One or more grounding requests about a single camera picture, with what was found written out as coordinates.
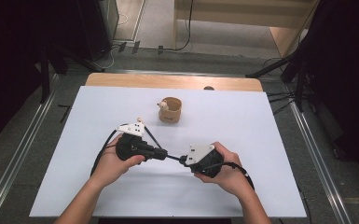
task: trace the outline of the person's right hand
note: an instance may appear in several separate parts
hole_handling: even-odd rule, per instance
[[[235,162],[240,167],[242,167],[240,158],[237,153],[229,151],[219,142],[215,142],[213,145],[216,151],[223,156],[224,161]],[[217,174],[217,176],[214,178],[197,173],[195,173],[194,176],[199,178],[204,183],[215,183],[228,193],[234,194],[236,196],[239,196],[239,194],[243,192],[244,188],[252,189],[245,176],[243,176],[243,173],[239,169],[233,169],[227,165],[223,165],[219,174]]]

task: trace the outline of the gray floor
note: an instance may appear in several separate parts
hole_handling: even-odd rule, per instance
[[[269,34],[264,34],[263,36],[257,42],[257,45],[253,45],[252,48],[257,49],[258,46],[273,45]],[[248,56],[243,56],[247,54],[216,55],[212,53],[178,54],[164,52],[158,56],[155,51],[140,50],[137,54],[131,54],[131,49],[126,49],[122,53],[113,52],[115,63],[107,71],[143,70],[213,73],[220,74],[219,76],[238,77],[253,73],[263,66],[265,59],[270,55],[263,55],[262,52],[263,50],[260,50],[257,54],[250,53]],[[100,65],[110,64],[109,56],[96,63]],[[56,88],[57,91],[48,113],[0,208],[0,223],[2,224],[51,223],[53,221],[53,218],[30,218],[28,216],[35,200],[37,188],[48,168],[49,160],[64,126],[64,123],[60,123],[60,120],[65,109],[58,107],[58,105],[71,105],[76,98],[79,87],[84,85],[87,76],[90,74],[90,71],[77,63],[73,63],[71,60],[68,60],[68,64],[70,69],[66,76],[60,76],[59,85]],[[271,72],[271,76],[260,78],[265,92],[284,91],[283,83],[279,81],[280,73],[281,71],[277,69]],[[31,123],[36,109],[39,107],[40,93],[41,91],[37,90],[30,96],[0,135],[0,178]],[[287,100],[272,103],[271,110],[275,111],[285,104],[287,104]],[[359,164],[353,161],[337,160],[333,155],[322,124],[311,113],[306,101],[304,102],[304,109],[304,115],[330,174],[338,187],[338,191],[345,202],[352,222],[359,223]],[[277,114],[275,119],[295,180],[306,197],[305,202],[309,205],[311,223],[338,223],[290,106]],[[273,218],[272,221],[273,223],[280,223],[276,218]],[[242,223],[237,218],[234,218],[232,222]],[[310,220],[308,218],[283,218],[283,223],[310,223]]]

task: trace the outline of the forearm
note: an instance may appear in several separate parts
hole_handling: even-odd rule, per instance
[[[86,182],[55,223],[89,223],[102,190],[90,180]]]
[[[244,223],[270,223],[263,205],[257,197],[257,194],[250,186],[244,188],[238,195],[240,201]]]

